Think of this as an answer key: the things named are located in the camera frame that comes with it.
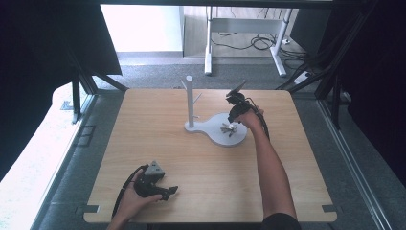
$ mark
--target hand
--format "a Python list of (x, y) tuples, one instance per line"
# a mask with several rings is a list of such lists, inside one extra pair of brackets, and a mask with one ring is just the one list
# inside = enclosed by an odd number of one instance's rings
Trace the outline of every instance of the hand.
[[(257, 106), (257, 109), (259, 113), (263, 115), (263, 109), (260, 109), (259, 106)], [(248, 128), (262, 127), (260, 119), (253, 109), (236, 117), (235, 122), (241, 122)]]
[(116, 216), (111, 220), (107, 229), (122, 229), (124, 226), (134, 218), (147, 204), (162, 199), (162, 195), (151, 195), (149, 197), (141, 197), (134, 190), (134, 182), (138, 176), (143, 172), (140, 169), (131, 179), (131, 182), (125, 189), (122, 200), (120, 201), (119, 208)]

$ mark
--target white stand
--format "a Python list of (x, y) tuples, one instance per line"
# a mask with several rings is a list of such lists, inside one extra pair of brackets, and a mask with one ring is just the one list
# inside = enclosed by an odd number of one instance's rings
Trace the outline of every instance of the white stand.
[(205, 75), (212, 73), (212, 33), (252, 33), (252, 34), (278, 34), (275, 47), (271, 47), (271, 54), (281, 77), (286, 76), (281, 58), (278, 53), (281, 48), (287, 25), (289, 24), (292, 9), (287, 9), (283, 20), (273, 19), (240, 19), (240, 18), (213, 18), (213, 7), (208, 11), (207, 21), (207, 45), (205, 53)]
[(189, 111), (189, 121), (185, 123), (185, 130), (190, 133), (203, 133), (206, 134), (215, 144), (222, 147), (234, 147), (241, 143), (245, 136), (247, 135), (247, 127), (242, 124), (233, 123), (237, 129), (230, 135), (230, 132), (223, 132), (221, 130), (224, 127), (223, 124), (228, 124), (228, 113), (218, 113), (211, 117), (206, 122), (195, 122), (193, 115), (193, 104), (197, 101), (200, 95), (193, 100), (193, 88), (192, 88), (192, 77), (186, 77), (186, 84), (183, 83), (188, 94), (188, 111)]

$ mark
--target person's left hand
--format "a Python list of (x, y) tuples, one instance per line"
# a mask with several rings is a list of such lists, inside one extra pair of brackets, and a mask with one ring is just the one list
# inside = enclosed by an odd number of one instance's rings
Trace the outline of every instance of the person's left hand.
[(111, 220), (110, 225), (115, 225), (116, 223), (118, 223), (119, 225), (126, 224), (132, 218), (134, 218), (138, 214), (138, 212), (140, 212), (140, 210), (143, 209), (147, 204), (162, 199), (162, 195), (151, 195), (149, 197), (141, 197), (135, 192), (134, 182), (137, 180), (138, 176), (140, 176), (142, 172), (143, 170), (140, 169), (132, 177), (131, 182), (125, 189), (117, 213)]

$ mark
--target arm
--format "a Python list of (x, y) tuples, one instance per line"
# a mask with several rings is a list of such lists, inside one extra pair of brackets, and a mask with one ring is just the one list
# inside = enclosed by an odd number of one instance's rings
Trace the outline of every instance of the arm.
[(107, 230), (120, 230), (124, 229), (126, 224), (134, 218), (141, 209), (143, 209), (147, 204), (158, 201), (162, 198), (162, 195), (152, 195), (149, 197), (140, 197), (134, 190), (134, 181), (137, 180), (138, 176), (143, 172), (139, 170), (131, 182), (125, 189), (125, 193), (120, 202), (119, 209), (116, 215), (111, 219)]
[(296, 218), (289, 180), (280, 158), (269, 142), (262, 124), (252, 109), (236, 119), (254, 135), (257, 152), (259, 185), (262, 195), (263, 217), (285, 213)]

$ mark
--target wooden board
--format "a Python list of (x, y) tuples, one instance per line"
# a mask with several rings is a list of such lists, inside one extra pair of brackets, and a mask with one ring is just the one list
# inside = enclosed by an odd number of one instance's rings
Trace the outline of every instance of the wooden board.
[[(196, 121), (229, 112), (229, 90), (195, 89)], [(296, 107), (286, 91), (241, 90), (265, 111), (271, 142), (287, 171), (299, 221), (335, 221), (326, 184)], [(261, 222), (254, 139), (249, 131), (237, 147), (217, 146), (201, 133), (188, 133), (183, 89), (129, 89), (113, 128), (88, 205), (89, 222), (109, 222), (121, 186), (139, 166), (156, 160), (167, 172), (157, 185), (179, 186), (169, 201), (150, 204), (134, 221)]]

